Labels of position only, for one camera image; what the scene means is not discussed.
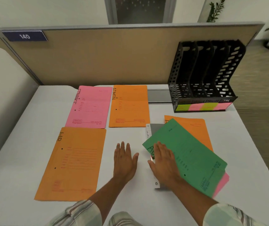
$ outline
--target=white desk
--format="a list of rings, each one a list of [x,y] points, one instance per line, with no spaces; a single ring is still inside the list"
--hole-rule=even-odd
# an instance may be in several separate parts
[[[69,86],[40,86],[1,149],[0,226],[44,225],[73,204],[35,201],[34,196],[76,92]],[[228,163],[230,175],[217,201],[235,205],[269,225],[269,171],[233,105],[226,112],[174,114],[171,104],[149,105],[149,110],[151,123],[164,123],[164,115],[205,119],[214,152]],[[127,211],[144,226],[196,225],[173,193],[153,189],[147,163],[150,156],[142,146],[147,138],[145,128],[108,128],[108,122],[109,116],[97,189],[112,177],[118,142],[129,142],[132,153],[140,153],[136,175],[122,190],[109,217]]]

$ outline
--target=black file organizer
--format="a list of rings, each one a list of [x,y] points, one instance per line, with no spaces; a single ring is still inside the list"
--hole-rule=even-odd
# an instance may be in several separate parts
[[[229,81],[245,50],[239,40],[179,42],[168,80],[174,112],[186,112],[178,105],[234,102]]]

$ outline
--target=shirt sleeve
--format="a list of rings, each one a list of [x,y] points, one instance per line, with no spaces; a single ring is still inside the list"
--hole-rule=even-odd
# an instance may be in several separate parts
[[[227,204],[215,204],[208,209],[203,226],[266,226]]]
[[[79,201],[54,217],[46,226],[102,226],[102,216],[92,201]]]

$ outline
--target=hand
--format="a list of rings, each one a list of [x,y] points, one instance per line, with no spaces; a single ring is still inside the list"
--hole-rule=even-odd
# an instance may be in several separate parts
[[[168,188],[180,180],[182,180],[173,152],[166,147],[165,144],[157,142],[153,145],[155,163],[148,160],[150,169],[154,176]]]
[[[114,178],[126,184],[129,182],[137,170],[137,160],[139,153],[135,153],[132,158],[129,143],[126,144],[126,150],[124,148],[124,142],[117,144],[114,155]]]

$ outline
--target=cubicle partition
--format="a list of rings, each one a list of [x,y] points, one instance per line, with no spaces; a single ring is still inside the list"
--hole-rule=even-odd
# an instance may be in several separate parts
[[[247,45],[262,22],[121,25],[40,28],[48,41],[10,42],[0,29],[0,47],[44,85],[167,83],[180,41],[237,40]]]

